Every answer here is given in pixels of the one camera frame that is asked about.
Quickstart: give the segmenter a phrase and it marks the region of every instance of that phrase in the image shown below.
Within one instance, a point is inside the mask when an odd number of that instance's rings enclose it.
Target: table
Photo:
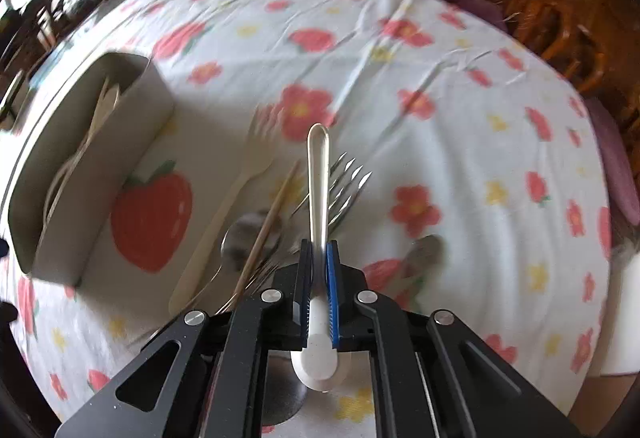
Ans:
[[[600,330],[609,211],[590,121],[552,68],[440,0],[126,0],[60,57],[23,131],[37,132],[60,83],[108,49],[152,55],[175,114],[135,170],[140,184],[117,199],[77,289],[30,280],[12,256],[0,266],[0,297],[20,310],[15,340],[62,420],[164,322],[258,104],[281,108],[281,152],[227,224],[268,206],[305,157],[309,126],[330,125],[334,154],[373,171],[337,234],[342,261],[384,292],[412,241],[439,235],[444,262],[411,278],[398,301],[452,310],[569,411]],[[24,158],[28,143],[11,151]],[[136,223],[149,209],[157,222]],[[2,221],[8,236],[5,212]],[[233,279],[216,280],[203,307],[220,305]],[[340,388],[311,393],[264,432],[373,436],[367,368],[357,357]]]

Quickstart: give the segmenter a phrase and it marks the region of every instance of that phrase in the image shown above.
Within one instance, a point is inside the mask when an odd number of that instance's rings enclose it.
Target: black metal frame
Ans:
[[[337,244],[328,251],[339,263]],[[57,438],[257,438],[268,350],[306,344],[310,245],[280,269],[276,302],[178,315],[67,420]],[[581,434],[482,339],[446,310],[404,312],[389,297],[358,300],[357,269],[336,267],[339,352],[368,351],[379,438],[578,438]]]

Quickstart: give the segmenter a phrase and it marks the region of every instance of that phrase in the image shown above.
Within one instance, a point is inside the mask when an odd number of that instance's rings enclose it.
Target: wooden utensil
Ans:
[[[246,283],[247,281],[249,281],[249,278],[254,272],[255,265],[258,261],[258,256],[260,256],[260,252],[262,251],[262,247],[264,246],[264,242],[266,241],[267,236],[269,235],[271,227],[273,226],[278,215],[280,214],[280,210],[282,209],[282,205],[284,203],[284,198],[286,197],[287,189],[291,185],[293,178],[298,173],[298,167],[300,167],[300,161],[296,161],[293,167],[291,167],[291,170],[289,171],[287,178],[284,180],[284,183],[282,184],[282,186],[280,187],[280,190],[278,191],[278,195],[276,196],[276,199],[273,200],[273,204],[269,209],[269,213],[267,214],[267,217],[265,218],[264,223],[262,224],[262,228],[258,233],[258,237],[255,240],[254,247],[251,249],[251,252],[249,253],[249,257],[246,259],[246,262],[244,263],[244,268],[242,269],[242,273],[240,274],[238,283],[236,283],[236,288],[233,293],[233,296],[234,296],[233,301],[229,306],[230,309],[234,309],[236,307],[236,304],[238,304],[238,301],[242,296],[242,293],[244,292],[244,288],[246,287]]]

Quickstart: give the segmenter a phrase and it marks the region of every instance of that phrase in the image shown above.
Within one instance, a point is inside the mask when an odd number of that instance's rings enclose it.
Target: tablecloth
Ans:
[[[398,302],[452,310],[568,412],[600,329],[610,232],[588,115],[552,68],[440,0],[126,0],[38,93],[55,93],[79,60],[113,49],[153,56],[175,96],[172,119],[116,200],[77,288],[31,280],[12,255],[0,265],[0,296],[20,312],[14,338],[62,420],[165,322],[258,104],[280,110],[280,152],[227,226],[270,204],[305,157],[308,128],[325,123],[333,154],[373,172],[336,235],[342,262],[385,292],[412,242],[439,235],[442,262]],[[145,223],[151,212],[156,221]],[[209,274],[217,264],[215,251]],[[216,280],[203,306],[222,303],[234,277]],[[365,358],[336,391],[310,394],[264,432],[373,436]]]

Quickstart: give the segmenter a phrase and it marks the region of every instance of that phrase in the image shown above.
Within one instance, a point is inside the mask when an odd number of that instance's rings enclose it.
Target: pink flower print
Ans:
[[[433,116],[436,106],[423,91],[409,91],[401,89],[398,98],[402,103],[402,114],[414,114],[421,120],[428,120]]]
[[[391,219],[405,225],[404,229],[412,239],[420,236],[425,227],[440,222],[442,213],[438,207],[430,204],[427,187],[398,187],[395,196],[398,204],[391,209]]]
[[[566,220],[569,223],[569,230],[573,237],[580,237],[584,235],[584,225],[582,223],[582,209],[573,201],[569,201],[569,206],[566,209]]]
[[[591,338],[593,337],[593,328],[589,328],[586,333],[580,334],[578,342],[575,346],[574,358],[571,361],[571,370],[578,374],[581,368],[587,363],[591,356]]]
[[[486,345],[488,345],[494,352],[502,357],[502,360],[508,364],[513,364],[518,358],[518,349],[516,346],[503,346],[502,338],[498,334],[489,335],[484,339]]]

